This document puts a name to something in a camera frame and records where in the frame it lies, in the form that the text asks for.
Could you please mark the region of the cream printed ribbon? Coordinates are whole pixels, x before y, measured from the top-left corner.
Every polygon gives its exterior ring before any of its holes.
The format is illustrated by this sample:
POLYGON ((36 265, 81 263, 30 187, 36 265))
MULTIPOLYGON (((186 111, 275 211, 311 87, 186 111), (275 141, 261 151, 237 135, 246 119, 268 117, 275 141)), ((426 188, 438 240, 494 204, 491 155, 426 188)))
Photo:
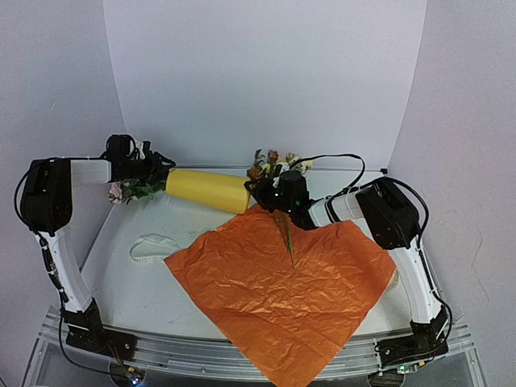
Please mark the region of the cream printed ribbon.
POLYGON ((141 235, 131 246, 129 257, 138 264, 150 264, 162 261, 181 250, 175 239, 158 235, 141 235))

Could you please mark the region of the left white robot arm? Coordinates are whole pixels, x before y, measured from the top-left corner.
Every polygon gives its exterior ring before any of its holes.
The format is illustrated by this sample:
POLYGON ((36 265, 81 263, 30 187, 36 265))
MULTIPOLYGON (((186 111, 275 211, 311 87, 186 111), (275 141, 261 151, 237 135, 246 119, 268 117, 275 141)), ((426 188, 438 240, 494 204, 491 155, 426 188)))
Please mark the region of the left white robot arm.
POLYGON ((112 135, 97 157, 51 157, 33 160, 15 189, 15 213, 35 235, 44 267, 60 299, 61 321, 69 329, 70 347, 129 360, 137 338, 104 327, 101 312, 87 288, 69 246, 73 188, 84 185, 137 183, 164 190, 175 162, 154 152, 148 141, 112 135))

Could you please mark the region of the orange yellow wrapping paper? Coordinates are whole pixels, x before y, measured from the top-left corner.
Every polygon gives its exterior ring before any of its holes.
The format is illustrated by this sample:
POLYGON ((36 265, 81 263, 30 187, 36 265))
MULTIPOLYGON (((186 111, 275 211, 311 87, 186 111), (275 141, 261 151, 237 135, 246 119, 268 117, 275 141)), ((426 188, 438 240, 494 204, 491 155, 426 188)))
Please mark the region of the orange yellow wrapping paper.
POLYGON ((295 267, 273 216, 253 206, 165 264, 229 340, 250 326, 308 343, 347 342, 390 282, 388 252, 351 222, 295 227, 293 250, 295 267))

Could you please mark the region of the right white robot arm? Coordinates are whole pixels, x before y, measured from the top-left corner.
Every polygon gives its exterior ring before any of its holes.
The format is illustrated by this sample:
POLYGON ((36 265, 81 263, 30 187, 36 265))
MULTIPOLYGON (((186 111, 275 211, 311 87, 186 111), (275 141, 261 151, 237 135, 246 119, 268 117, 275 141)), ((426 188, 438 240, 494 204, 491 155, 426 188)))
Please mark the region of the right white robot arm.
POLYGON ((426 220, 405 195, 409 186, 392 177, 378 177, 359 186, 314 200, 306 179, 294 171, 276 180, 261 178, 244 184, 265 210, 287 214, 293 224, 311 231, 345 221, 363 220, 372 240, 386 250, 399 272, 410 305, 410 335, 376 345, 383 369, 433 360, 447 353, 452 310, 439 296, 422 248, 426 220))

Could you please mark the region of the yellow ceramic vase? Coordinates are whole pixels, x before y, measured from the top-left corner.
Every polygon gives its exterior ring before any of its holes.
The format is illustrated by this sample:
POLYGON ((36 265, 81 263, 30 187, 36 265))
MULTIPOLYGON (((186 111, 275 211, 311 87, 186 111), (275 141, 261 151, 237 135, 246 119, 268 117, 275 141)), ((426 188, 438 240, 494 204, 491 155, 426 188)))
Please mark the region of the yellow ceramic vase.
POLYGON ((250 193, 244 186, 247 181, 245 177, 221 173, 171 169, 165 192, 217 210, 243 214, 250 202, 250 193))

